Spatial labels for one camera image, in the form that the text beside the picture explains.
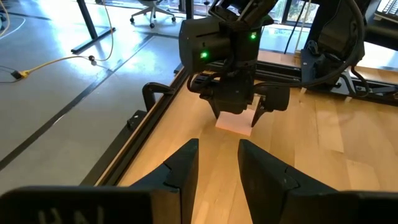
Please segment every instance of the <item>green led light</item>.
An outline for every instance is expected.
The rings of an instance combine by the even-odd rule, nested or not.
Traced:
[[[207,52],[202,52],[200,54],[200,58],[207,58],[207,56],[208,56]]]

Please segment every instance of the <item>wire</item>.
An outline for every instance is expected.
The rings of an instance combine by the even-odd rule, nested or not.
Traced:
[[[354,15],[355,22],[358,25],[358,35],[356,37],[356,43],[354,46],[353,51],[349,55],[349,57],[346,59],[344,63],[340,65],[336,70],[330,72],[329,74],[325,75],[324,77],[317,78],[315,80],[312,80],[310,82],[302,82],[302,83],[274,83],[274,82],[263,82],[263,83],[258,83],[255,86],[260,87],[260,86],[277,86],[277,87],[309,87],[309,86],[314,86],[314,85],[319,85],[322,83],[327,82],[328,80],[334,79],[336,77],[339,77],[340,74],[350,65],[356,64],[358,62],[358,54],[361,51],[361,44],[364,41],[364,21],[363,21],[363,16],[361,11],[359,10],[358,5],[354,2],[354,0],[345,0],[349,8],[351,9],[351,12]]]
[[[300,18],[301,18],[301,15],[303,14],[304,7],[305,7],[305,3],[306,3],[306,2],[307,2],[307,0],[304,1],[303,7],[301,8],[301,11],[300,11],[300,14],[298,15],[298,18],[297,18],[297,20],[296,20],[296,23],[294,24],[293,30],[292,30],[292,32],[290,33],[290,37],[289,37],[289,39],[288,39],[288,41],[287,41],[284,54],[286,54],[286,52],[287,52],[287,48],[289,47],[290,40],[292,39],[292,36],[293,36],[293,34],[294,34],[294,30],[296,29],[297,24],[299,23],[299,20],[300,20]]]
[[[7,66],[2,66],[2,65],[0,65],[0,71],[2,71],[2,72],[4,72],[4,73],[9,73],[10,75],[12,75],[12,73],[15,72],[16,70],[13,69],[13,68],[9,68],[9,67],[7,67]],[[21,80],[21,78],[20,78],[20,79],[17,79],[17,80],[14,80],[14,81],[10,81],[10,82],[3,82],[3,81],[1,81],[0,84],[15,83],[15,82],[18,82],[18,81],[20,81],[20,80]]]
[[[356,65],[351,66],[351,72],[352,72],[352,74],[355,75],[359,80],[361,80],[363,86],[365,87],[365,93],[364,93],[363,95],[358,95],[358,94],[357,94],[356,96],[359,96],[359,97],[367,97],[367,96],[369,95],[371,89],[370,89],[369,84],[368,84],[368,82],[366,81],[366,79],[365,79],[361,74],[359,74],[359,73],[355,70],[355,66],[356,66]]]
[[[264,28],[265,28],[265,26],[263,26],[262,29],[261,29],[261,36],[260,37],[262,37],[262,33],[264,32]]]
[[[301,38],[301,33],[303,32],[303,28],[304,28],[305,21],[307,21],[308,15],[309,15],[309,12],[310,12],[311,1],[312,1],[312,0],[309,0],[309,2],[308,2],[307,11],[305,12],[304,20],[303,20],[303,22],[301,23],[301,29],[300,29],[300,33],[298,34],[297,43],[296,43],[296,47],[294,48],[294,52],[296,52],[297,47],[299,47],[299,42],[300,42],[300,38]]]
[[[353,90],[353,88],[351,87],[351,83],[349,82],[347,76],[341,74],[341,75],[340,75],[340,78],[342,78],[342,79],[344,80],[344,82],[346,83],[349,93],[350,93],[352,96],[355,96],[356,93],[355,93],[355,91]]]
[[[193,76],[194,76],[194,74],[192,74],[188,77],[187,88],[191,92],[196,92],[196,91],[199,91],[200,89],[202,89],[203,87],[207,86],[213,79],[221,77],[221,73],[211,74],[209,77],[207,77],[205,79],[205,81],[203,81],[201,84],[197,85],[195,88],[192,88],[192,86],[191,86]]]
[[[59,59],[56,59],[56,60],[53,60],[53,61],[49,61],[49,62],[43,63],[42,65],[36,66],[36,67],[31,68],[29,70],[24,70],[24,71],[19,72],[21,74],[22,78],[28,77],[32,72],[34,72],[36,70],[39,70],[39,69],[41,69],[43,67],[46,67],[47,65],[51,65],[51,64],[53,64],[55,62],[59,62],[59,61],[67,60],[67,59],[71,59],[71,58],[83,58],[83,59],[87,59],[87,60],[89,60],[91,62],[93,62],[93,61],[104,62],[104,61],[108,60],[112,56],[112,53],[113,53],[113,45],[114,45],[113,28],[112,28],[112,22],[111,22],[111,18],[109,16],[108,9],[106,8],[105,0],[102,0],[102,2],[103,2],[103,6],[105,8],[105,11],[106,11],[106,15],[108,17],[109,26],[110,26],[110,29],[111,29],[111,38],[112,38],[111,51],[110,51],[109,55],[105,59],[95,59],[95,57],[92,56],[92,55],[90,55],[90,56],[74,55],[74,56],[69,56],[69,57],[63,57],[63,58],[59,58]],[[4,12],[6,12],[7,19],[9,19],[8,12],[7,12],[6,8],[4,7],[4,4],[2,3],[2,0],[0,0],[0,3],[1,3],[1,6],[2,6]],[[7,28],[1,33],[1,35],[3,35],[3,33],[5,33],[5,31],[8,29],[9,24],[10,24],[10,21],[8,21]]]
[[[7,26],[6,26],[6,28],[1,32],[1,34],[0,34],[0,37],[1,37],[3,34],[6,33],[6,31],[8,30],[8,28],[10,28],[10,23],[11,23],[11,21],[10,21],[10,15],[8,14],[8,12],[7,12],[7,10],[6,10],[6,7],[5,7],[4,4],[2,3],[2,0],[0,0],[0,5],[1,5],[3,11],[6,13],[6,18],[7,18]]]

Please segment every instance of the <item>window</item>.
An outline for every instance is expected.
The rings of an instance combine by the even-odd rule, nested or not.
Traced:
[[[304,5],[304,2],[301,0],[292,0],[292,4],[290,5],[289,13],[287,14],[287,20],[291,22],[295,22],[297,18],[299,18],[300,11]],[[307,13],[308,3],[305,3],[303,14],[300,17],[299,22],[303,22],[305,13]],[[311,3],[310,12],[308,13],[306,23],[311,24],[317,14],[319,5]]]
[[[269,12],[269,15],[275,20],[275,23],[282,23],[286,3],[287,0],[279,0],[271,12]]]
[[[160,5],[161,6],[167,6],[172,9],[178,9],[178,5],[180,4],[179,0],[163,0]]]
[[[208,6],[205,6],[205,1],[206,0],[193,0],[193,11],[195,14],[204,15],[207,13],[207,10],[210,8],[211,4],[213,3],[213,0],[208,0],[210,2]]]

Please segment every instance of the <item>metal bracket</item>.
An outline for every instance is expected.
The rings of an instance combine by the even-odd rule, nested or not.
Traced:
[[[145,107],[147,108],[147,112],[152,109],[152,107],[156,103],[155,93],[163,93],[165,95],[173,95],[175,92],[174,88],[171,88],[167,85],[163,85],[161,83],[150,82],[146,83],[144,87],[142,87],[142,95],[144,97]]]
[[[89,46],[93,45],[97,40],[102,39],[103,37],[107,36],[111,32],[115,32],[116,28],[115,27],[108,27],[104,31],[100,32],[97,34],[97,31],[95,31],[95,26],[93,24],[93,21],[91,20],[90,13],[87,10],[86,2],[85,0],[77,0],[77,3],[79,5],[81,14],[85,20],[88,33],[90,34],[91,39],[87,40],[86,42],[80,44],[79,46],[75,47],[74,49],[71,49],[71,52],[73,54],[79,54],[83,50],[87,49]]]
[[[251,123],[252,127],[256,125],[265,112],[273,112],[274,110],[285,111],[289,105],[290,88],[262,86],[256,88],[254,92],[260,94],[261,97],[254,113]]]

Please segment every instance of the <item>black cable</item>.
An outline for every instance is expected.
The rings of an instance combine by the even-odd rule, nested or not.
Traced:
[[[361,80],[363,86],[365,87],[365,93],[364,93],[363,95],[358,95],[358,94],[357,94],[357,96],[359,96],[359,97],[367,97],[367,96],[369,95],[371,89],[370,89],[369,84],[368,84],[368,82],[366,81],[366,79],[365,79],[361,74],[359,74],[359,73],[355,70],[355,66],[356,66],[356,65],[351,66],[351,72],[352,72],[353,75],[355,75],[359,80]]]
[[[13,68],[9,68],[9,67],[7,67],[7,66],[3,66],[3,65],[0,65],[0,68],[5,68],[5,69],[8,69],[8,70],[10,70],[10,71],[7,71],[7,70],[5,70],[5,69],[0,69],[0,71],[3,71],[4,73],[9,73],[10,75],[12,75],[12,73],[13,72],[16,72],[17,70],[15,70],[15,69],[13,69]],[[19,79],[17,79],[17,80],[14,80],[14,81],[9,81],[9,82],[0,82],[0,84],[8,84],[8,83],[15,83],[15,82],[19,82],[19,81],[21,81],[22,79],[21,78],[19,78]]]
[[[304,8],[305,8],[305,3],[307,3],[307,0],[304,1],[303,7],[301,8],[301,11],[300,11],[300,14],[298,15],[298,18],[297,18],[297,20],[296,20],[296,23],[295,23],[294,26],[293,26],[293,30],[292,30],[292,32],[290,33],[290,37],[289,37],[289,39],[288,39],[288,41],[287,41],[284,54],[286,54],[286,52],[287,52],[287,48],[289,47],[290,40],[292,39],[292,36],[293,36],[293,34],[294,34],[294,30],[296,29],[297,24],[299,23],[299,20],[300,20],[300,18],[301,18],[301,15],[303,14],[303,11],[304,11]]]
[[[353,90],[353,88],[351,87],[351,85],[350,85],[350,83],[349,83],[349,80],[348,80],[347,76],[345,76],[345,75],[340,75],[340,77],[345,81],[350,95],[355,96],[356,93],[355,93],[355,91]]]
[[[200,89],[202,89],[203,87],[207,86],[213,79],[221,77],[221,73],[211,74],[205,81],[203,81],[200,85],[196,86],[195,88],[192,88],[192,86],[191,86],[193,76],[194,75],[190,75],[188,77],[187,88],[191,92],[196,92],[196,91],[199,91]]]
[[[265,26],[263,26],[262,29],[261,29],[261,36],[260,37],[262,37],[262,32],[264,31],[264,28],[265,28]]]
[[[340,74],[350,65],[356,64],[358,61],[358,54],[361,50],[361,44],[364,41],[364,32],[365,32],[365,27],[364,27],[364,21],[363,21],[363,16],[361,11],[359,10],[358,5],[355,3],[354,0],[345,0],[349,8],[351,9],[351,12],[354,15],[355,22],[358,25],[358,36],[356,38],[355,46],[349,57],[346,59],[346,61],[341,64],[339,68],[336,70],[330,72],[329,74],[325,75],[324,77],[317,78],[315,80],[312,80],[310,82],[302,82],[302,83],[273,83],[273,82],[263,82],[263,83],[258,83],[254,86],[277,86],[277,87],[309,87],[309,86],[314,86],[314,85],[319,85],[322,83],[327,82],[328,80],[334,79],[336,77],[339,77]]]
[[[11,82],[0,82],[0,84],[10,84],[10,83],[16,83],[16,82],[19,82],[19,81],[21,81],[22,79],[20,78],[20,79],[17,79],[17,80],[14,80],[14,81],[11,81]]]

